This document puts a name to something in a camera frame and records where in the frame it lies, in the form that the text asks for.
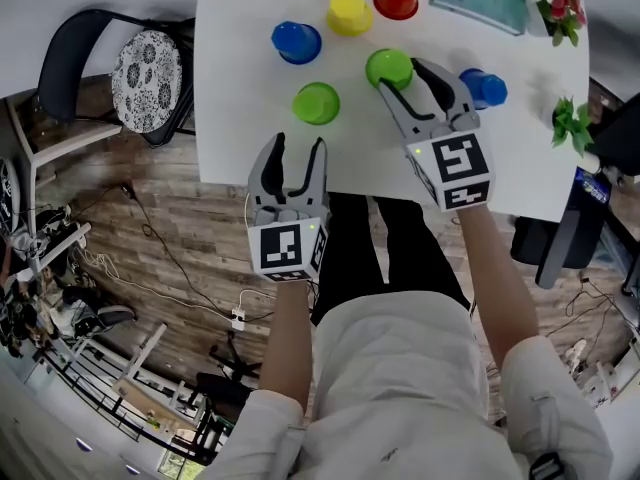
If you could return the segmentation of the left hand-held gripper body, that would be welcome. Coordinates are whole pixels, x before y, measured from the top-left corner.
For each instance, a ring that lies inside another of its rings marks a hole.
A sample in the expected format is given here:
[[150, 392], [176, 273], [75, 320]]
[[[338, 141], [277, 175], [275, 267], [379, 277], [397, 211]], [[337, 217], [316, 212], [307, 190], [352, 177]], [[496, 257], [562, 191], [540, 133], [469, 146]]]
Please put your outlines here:
[[268, 204], [251, 196], [250, 208], [253, 271], [274, 283], [318, 280], [328, 241], [328, 195], [305, 205]]

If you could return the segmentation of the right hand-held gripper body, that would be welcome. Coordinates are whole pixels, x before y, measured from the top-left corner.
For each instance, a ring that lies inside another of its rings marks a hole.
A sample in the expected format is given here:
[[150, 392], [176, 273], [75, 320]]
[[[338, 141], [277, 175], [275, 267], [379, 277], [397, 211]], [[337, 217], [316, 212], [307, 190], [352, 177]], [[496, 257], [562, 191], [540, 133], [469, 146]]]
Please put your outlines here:
[[495, 175], [476, 111], [441, 121], [404, 117], [404, 147], [416, 177], [444, 212], [484, 205]]

